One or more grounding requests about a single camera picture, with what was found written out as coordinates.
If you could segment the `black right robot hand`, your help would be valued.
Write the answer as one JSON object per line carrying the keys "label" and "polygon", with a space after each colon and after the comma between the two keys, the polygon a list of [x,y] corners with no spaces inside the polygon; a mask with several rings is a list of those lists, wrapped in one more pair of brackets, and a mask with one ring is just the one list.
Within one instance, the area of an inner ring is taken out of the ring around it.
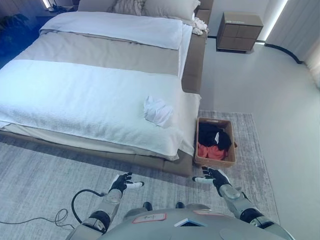
{"label": "black right robot hand", "polygon": [[228,177],[225,175],[223,171],[220,169],[214,169],[211,167],[207,166],[202,166],[202,173],[204,176],[199,177],[199,176],[193,176],[192,180],[195,183],[200,183],[200,184],[212,184],[215,186],[217,193],[220,197],[223,197],[221,192],[220,192],[220,187],[223,185],[231,185]]}

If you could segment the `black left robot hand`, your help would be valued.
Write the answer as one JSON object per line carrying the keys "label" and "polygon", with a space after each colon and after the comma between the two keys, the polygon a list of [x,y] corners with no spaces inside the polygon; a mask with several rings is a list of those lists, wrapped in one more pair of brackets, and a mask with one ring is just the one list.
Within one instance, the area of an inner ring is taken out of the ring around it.
{"label": "black left robot hand", "polygon": [[138,189],[145,185],[143,181],[132,181],[132,172],[126,172],[121,175],[117,175],[108,190],[108,192],[112,190],[119,190],[121,193],[126,189]]}

